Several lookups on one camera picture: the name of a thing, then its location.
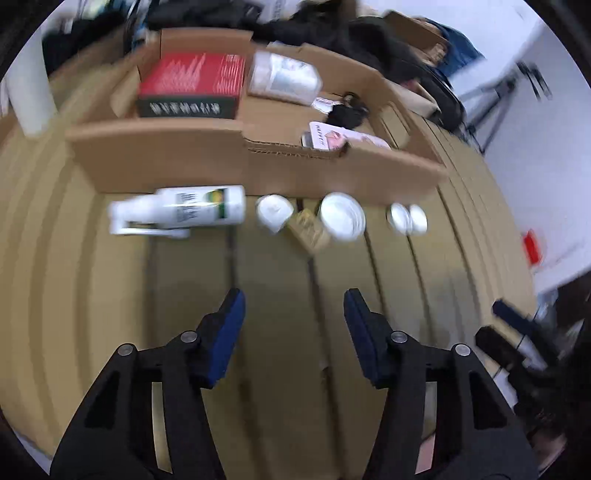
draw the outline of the red box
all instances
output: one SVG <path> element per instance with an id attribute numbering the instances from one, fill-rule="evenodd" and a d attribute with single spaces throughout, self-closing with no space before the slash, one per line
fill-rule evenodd
<path id="1" fill-rule="evenodd" d="M 245 59 L 223 53 L 171 53 L 141 83 L 140 116 L 234 118 Z"/>

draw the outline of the small white container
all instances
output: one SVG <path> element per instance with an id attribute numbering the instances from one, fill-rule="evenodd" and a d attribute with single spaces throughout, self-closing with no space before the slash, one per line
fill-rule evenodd
<path id="1" fill-rule="evenodd" d="M 427 215 L 419 205 L 411 205 L 408 208 L 410 218 L 413 221 L 413 235 L 427 233 Z"/>
<path id="2" fill-rule="evenodd" d="M 312 105 L 321 89 L 320 75 L 309 63 L 268 51 L 254 54 L 250 95 Z"/>
<path id="3" fill-rule="evenodd" d="M 410 235 L 413 231 L 413 220 L 410 218 L 410 212 L 404 205 L 393 203 L 386 212 L 386 217 L 396 233 Z"/>
<path id="4" fill-rule="evenodd" d="M 418 205 L 406 208 L 393 203 L 386 213 L 388 222 L 400 235 L 424 235 L 427 232 L 427 215 Z"/>
<path id="5" fill-rule="evenodd" d="M 281 195 L 265 195 L 256 202 L 256 217 L 259 223 L 268 228 L 273 235 L 279 233 L 293 213 L 294 206 Z"/>
<path id="6" fill-rule="evenodd" d="M 324 197 L 319 217 L 330 236 L 341 242 L 353 242 L 365 232 L 365 213 L 357 200 L 346 193 L 329 193 Z"/>
<path id="7" fill-rule="evenodd" d="M 244 221 L 246 196 L 242 185 L 177 187 L 159 189 L 112 202 L 111 233 L 114 235 L 157 235 L 185 238 L 185 227 L 235 225 Z M 130 223 L 155 224 L 158 229 L 135 228 Z"/>

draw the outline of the blue gripper pad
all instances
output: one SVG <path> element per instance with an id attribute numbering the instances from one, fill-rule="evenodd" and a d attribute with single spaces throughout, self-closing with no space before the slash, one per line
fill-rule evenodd
<path id="1" fill-rule="evenodd" d="M 531 337 L 533 328 L 529 319 L 522 317 L 513 307 L 507 305 L 503 300 L 497 300 L 492 304 L 492 313 L 520 334 Z"/>
<path id="2" fill-rule="evenodd" d="M 345 292 L 343 309 L 363 375 L 376 385 L 380 378 L 378 353 L 366 322 L 371 312 L 357 288 Z"/>
<path id="3" fill-rule="evenodd" d="M 245 313 L 245 296 L 241 290 L 233 288 L 220 309 L 205 315 L 197 327 L 196 332 L 202 339 L 200 347 L 207 350 L 207 366 L 202 373 L 205 388 L 213 388 L 226 375 Z"/>

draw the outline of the white card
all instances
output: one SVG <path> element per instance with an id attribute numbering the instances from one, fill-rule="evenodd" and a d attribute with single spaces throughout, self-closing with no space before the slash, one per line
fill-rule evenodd
<path id="1" fill-rule="evenodd" d="M 338 150 L 347 140 L 369 142 L 390 150 L 390 145 L 381 138 L 321 122 L 310 122 L 310 134 L 312 136 L 312 146 L 318 150 Z"/>

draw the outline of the white paper roll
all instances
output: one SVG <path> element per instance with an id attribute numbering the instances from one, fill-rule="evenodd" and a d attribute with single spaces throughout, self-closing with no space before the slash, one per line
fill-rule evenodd
<path id="1" fill-rule="evenodd" d="M 5 78 L 22 131 L 28 137 L 40 135 L 57 113 L 45 70 L 40 29 L 19 52 Z"/>

